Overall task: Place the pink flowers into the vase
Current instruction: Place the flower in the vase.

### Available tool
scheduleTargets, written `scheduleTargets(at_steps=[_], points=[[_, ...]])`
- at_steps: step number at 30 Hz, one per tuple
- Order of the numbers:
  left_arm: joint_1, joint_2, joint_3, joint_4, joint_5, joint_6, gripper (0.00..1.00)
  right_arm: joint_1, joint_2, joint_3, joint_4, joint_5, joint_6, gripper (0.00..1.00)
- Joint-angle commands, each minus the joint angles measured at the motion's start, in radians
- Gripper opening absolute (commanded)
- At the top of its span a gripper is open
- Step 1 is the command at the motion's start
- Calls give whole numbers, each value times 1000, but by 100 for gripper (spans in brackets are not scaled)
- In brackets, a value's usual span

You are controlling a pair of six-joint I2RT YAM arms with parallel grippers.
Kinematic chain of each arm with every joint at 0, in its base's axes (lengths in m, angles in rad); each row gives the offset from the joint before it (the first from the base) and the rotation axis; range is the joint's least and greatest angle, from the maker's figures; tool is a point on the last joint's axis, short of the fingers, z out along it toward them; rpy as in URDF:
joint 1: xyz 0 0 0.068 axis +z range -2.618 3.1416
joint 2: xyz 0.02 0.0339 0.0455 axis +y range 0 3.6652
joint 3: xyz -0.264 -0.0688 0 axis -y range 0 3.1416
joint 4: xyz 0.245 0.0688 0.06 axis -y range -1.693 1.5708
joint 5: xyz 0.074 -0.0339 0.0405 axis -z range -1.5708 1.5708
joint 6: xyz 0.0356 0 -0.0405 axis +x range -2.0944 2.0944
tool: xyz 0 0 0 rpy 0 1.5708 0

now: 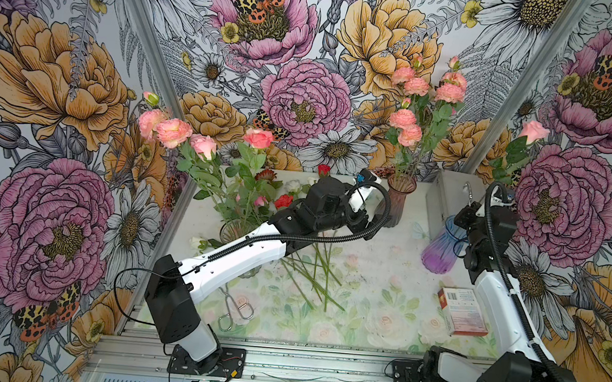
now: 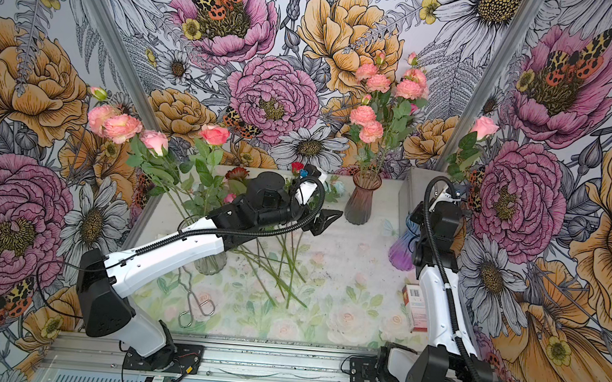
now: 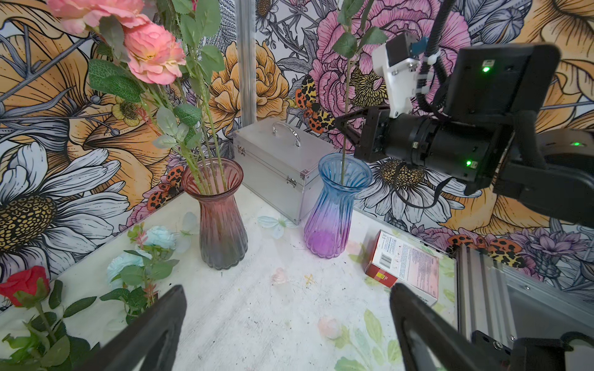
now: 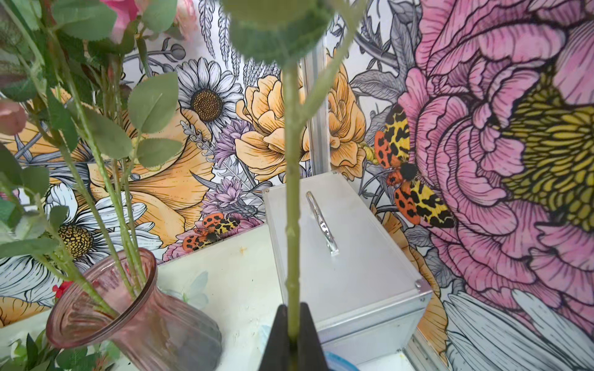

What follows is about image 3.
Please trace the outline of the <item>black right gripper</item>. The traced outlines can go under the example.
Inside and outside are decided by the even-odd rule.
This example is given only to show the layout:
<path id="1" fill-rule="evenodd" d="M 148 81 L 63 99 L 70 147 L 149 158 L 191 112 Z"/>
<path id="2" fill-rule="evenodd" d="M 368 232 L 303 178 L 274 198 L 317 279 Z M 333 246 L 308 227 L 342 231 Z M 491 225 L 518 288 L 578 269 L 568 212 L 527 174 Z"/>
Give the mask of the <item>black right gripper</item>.
<path id="1" fill-rule="evenodd" d="M 535 122 L 560 60 L 560 49 L 550 43 L 465 48 L 442 114 L 390 118 L 388 103 L 345 114 L 336 126 L 356 158 L 392 157 L 437 171 L 470 195 L 491 184 L 511 145 L 524 165 L 546 168 Z"/>

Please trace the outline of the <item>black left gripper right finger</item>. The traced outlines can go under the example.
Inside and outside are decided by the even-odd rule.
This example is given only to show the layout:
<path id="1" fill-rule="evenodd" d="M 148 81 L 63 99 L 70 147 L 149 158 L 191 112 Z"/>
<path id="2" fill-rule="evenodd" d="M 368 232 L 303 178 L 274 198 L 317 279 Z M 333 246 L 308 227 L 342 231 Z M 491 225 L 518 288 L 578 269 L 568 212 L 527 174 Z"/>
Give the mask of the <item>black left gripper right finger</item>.
<path id="1" fill-rule="evenodd" d="M 485 352 L 471 344 L 404 284 L 391 288 L 390 309 L 407 370 L 499 370 Z"/>

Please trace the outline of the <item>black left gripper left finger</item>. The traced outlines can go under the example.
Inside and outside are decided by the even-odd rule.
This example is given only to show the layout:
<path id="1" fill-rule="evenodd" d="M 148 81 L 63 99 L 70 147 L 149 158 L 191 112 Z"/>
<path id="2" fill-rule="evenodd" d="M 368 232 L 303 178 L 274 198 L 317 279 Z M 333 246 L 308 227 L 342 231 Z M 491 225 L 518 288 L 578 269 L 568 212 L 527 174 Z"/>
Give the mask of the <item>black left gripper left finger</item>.
<path id="1" fill-rule="evenodd" d="M 94 352 L 80 370 L 173 369 L 187 312 L 187 298 L 181 285 L 171 287 L 156 304 L 106 346 Z"/>

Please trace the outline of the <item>blue purple glass vase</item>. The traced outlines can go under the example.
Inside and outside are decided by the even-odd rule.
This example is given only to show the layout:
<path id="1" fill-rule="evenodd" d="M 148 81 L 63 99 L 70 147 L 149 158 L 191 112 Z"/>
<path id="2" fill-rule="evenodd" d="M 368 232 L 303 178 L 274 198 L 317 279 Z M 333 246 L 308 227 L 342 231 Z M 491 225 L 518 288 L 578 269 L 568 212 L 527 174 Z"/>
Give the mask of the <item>blue purple glass vase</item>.
<path id="1" fill-rule="evenodd" d="M 355 196 L 371 185 L 367 163 L 333 153 L 320 159 L 323 188 L 304 228 L 306 247 L 320 258 L 336 258 L 347 245 Z"/>

